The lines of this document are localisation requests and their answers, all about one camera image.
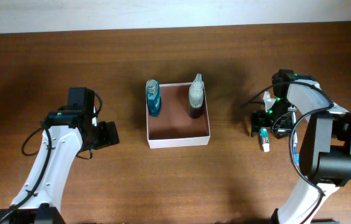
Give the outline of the green toothpaste tube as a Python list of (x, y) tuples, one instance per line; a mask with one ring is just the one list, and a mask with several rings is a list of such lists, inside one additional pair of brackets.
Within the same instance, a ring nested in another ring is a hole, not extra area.
[(270, 147), (269, 147), (269, 137), (268, 137), (268, 132), (266, 128), (261, 128), (259, 130), (259, 135), (260, 135), (260, 142), (261, 142), (261, 147), (264, 152), (269, 152)]

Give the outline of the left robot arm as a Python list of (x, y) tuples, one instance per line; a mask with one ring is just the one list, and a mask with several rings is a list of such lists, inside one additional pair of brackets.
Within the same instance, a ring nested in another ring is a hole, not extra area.
[(85, 87), (69, 89), (67, 104), (41, 122), (40, 149), (20, 192), (8, 208), (0, 209), (0, 223), (63, 223), (63, 190), (72, 163), (82, 152), (92, 153), (119, 144), (115, 122), (98, 121), (100, 96)]

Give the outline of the teal mouthwash bottle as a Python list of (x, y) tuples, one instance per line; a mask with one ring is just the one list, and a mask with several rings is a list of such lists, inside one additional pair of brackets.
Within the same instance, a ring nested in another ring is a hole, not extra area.
[(146, 83), (146, 102), (150, 116), (158, 117), (161, 112), (161, 94), (159, 82), (148, 80)]

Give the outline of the blue white toothbrush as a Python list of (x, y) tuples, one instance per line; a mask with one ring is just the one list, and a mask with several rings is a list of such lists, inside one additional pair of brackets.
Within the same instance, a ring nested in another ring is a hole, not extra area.
[[(295, 112), (292, 112), (291, 119), (292, 119), (292, 124), (295, 125), (297, 121)], [(297, 131), (295, 131), (292, 136), (292, 143), (293, 143), (292, 149), (293, 149), (294, 161), (297, 165), (299, 165), (299, 154), (297, 153), (297, 144), (298, 144)]]

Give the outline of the clear spray bottle dark liquid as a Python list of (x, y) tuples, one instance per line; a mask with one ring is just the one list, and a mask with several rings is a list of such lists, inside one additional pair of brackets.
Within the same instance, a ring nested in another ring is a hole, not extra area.
[(198, 73), (189, 88), (189, 116), (193, 119), (199, 118), (203, 114), (204, 102), (204, 82), (202, 74)]

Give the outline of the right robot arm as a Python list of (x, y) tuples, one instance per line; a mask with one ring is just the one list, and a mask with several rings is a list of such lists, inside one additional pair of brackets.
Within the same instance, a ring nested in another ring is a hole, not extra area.
[(251, 114), (251, 136), (269, 151), (268, 134), (288, 137), (299, 180), (271, 223), (311, 223), (323, 203), (351, 180), (351, 112), (335, 103), (311, 75), (280, 69), (259, 92), (263, 110)]

